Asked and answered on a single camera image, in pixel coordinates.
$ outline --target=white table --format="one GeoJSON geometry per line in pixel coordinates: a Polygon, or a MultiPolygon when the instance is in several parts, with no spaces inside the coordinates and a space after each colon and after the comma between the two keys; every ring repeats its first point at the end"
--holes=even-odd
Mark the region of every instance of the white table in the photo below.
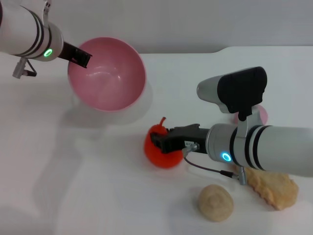
{"type": "MultiPolygon", "coordinates": [[[[157,169],[143,154],[148,129],[209,128],[231,116],[198,99],[197,84],[253,66],[268,74],[262,105],[269,124],[312,127],[313,47],[230,47],[213,54],[142,55],[148,85],[129,110],[105,114],[80,105],[67,63],[34,62],[37,78],[11,77],[17,58],[0,56],[1,235],[311,235],[313,179],[292,177],[298,202],[273,211],[249,187],[181,163],[157,169]],[[235,203],[223,223],[197,211],[199,191],[223,186],[235,203]]],[[[203,166],[224,169],[208,156],[203,166]]]]}

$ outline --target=pink object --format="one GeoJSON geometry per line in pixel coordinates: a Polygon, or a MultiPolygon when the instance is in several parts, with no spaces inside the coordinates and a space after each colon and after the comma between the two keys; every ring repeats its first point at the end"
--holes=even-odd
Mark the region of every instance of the pink object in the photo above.
{"type": "Polygon", "coordinates": [[[87,69],[70,62],[68,79],[84,103],[100,111],[114,112],[139,99],[146,85],[146,71],[134,48],[115,38],[95,38],[80,49],[92,57],[87,69]]]}
{"type": "MultiPolygon", "coordinates": [[[[268,122],[268,113],[266,112],[265,108],[263,108],[262,105],[257,105],[260,115],[261,115],[261,120],[263,125],[265,125],[268,122]]],[[[237,124],[238,123],[238,113],[235,114],[235,117],[233,119],[233,123],[237,124]]]]}

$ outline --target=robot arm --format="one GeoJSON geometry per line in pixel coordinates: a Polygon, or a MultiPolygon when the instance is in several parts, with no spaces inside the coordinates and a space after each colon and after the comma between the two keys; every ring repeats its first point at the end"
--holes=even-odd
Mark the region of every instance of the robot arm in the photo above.
{"type": "Polygon", "coordinates": [[[255,105],[262,102],[266,85],[261,67],[207,79],[198,85],[199,98],[216,103],[223,113],[239,112],[238,126],[216,124],[208,130],[195,124],[164,136],[152,133],[151,140],[163,153],[192,146],[214,161],[237,165],[243,185],[245,167],[313,177],[313,130],[264,126],[255,105]]]}
{"type": "Polygon", "coordinates": [[[59,57],[86,68],[91,55],[64,42],[59,28],[48,21],[51,0],[32,0],[26,6],[0,0],[0,51],[21,57],[13,76],[29,75],[24,70],[29,59],[59,57]]]}

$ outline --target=white wall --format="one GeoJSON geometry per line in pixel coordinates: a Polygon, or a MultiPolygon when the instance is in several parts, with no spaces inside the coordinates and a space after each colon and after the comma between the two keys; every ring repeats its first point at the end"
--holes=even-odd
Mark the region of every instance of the white wall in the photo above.
{"type": "Polygon", "coordinates": [[[53,0],[50,20],[76,45],[112,36],[140,52],[213,52],[311,45],[312,9],[312,0],[53,0]]]}

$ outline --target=plastic bowl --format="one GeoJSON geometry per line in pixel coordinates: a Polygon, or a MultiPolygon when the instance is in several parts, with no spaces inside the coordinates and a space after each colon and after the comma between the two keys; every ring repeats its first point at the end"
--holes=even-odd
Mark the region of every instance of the plastic bowl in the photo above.
{"type": "Polygon", "coordinates": [[[80,49],[92,55],[87,69],[70,62],[68,79],[76,95],[104,112],[130,107],[142,95],[146,71],[137,51],[115,38],[95,38],[80,49]]]}

